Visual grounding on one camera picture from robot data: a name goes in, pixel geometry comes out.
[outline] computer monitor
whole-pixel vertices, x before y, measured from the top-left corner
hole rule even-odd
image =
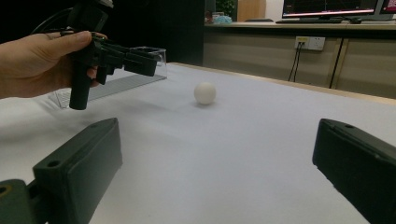
[[[384,0],[382,4],[380,14],[395,14],[396,13],[396,1]]]
[[[378,0],[284,0],[283,19],[373,15]]]

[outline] table surface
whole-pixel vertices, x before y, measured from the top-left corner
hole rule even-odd
[[[212,105],[194,100],[203,81],[217,87]],[[84,111],[46,95],[1,100],[0,180],[29,183],[32,167],[76,133],[118,118],[123,165],[91,223],[368,223],[312,163],[318,122],[395,146],[396,103],[302,87],[169,63],[168,79]]]

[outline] ping pong ball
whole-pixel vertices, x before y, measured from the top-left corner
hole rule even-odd
[[[216,98],[216,88],[210,82],[202,82],[194,89],[195,100],[201,105],[210,105]]]

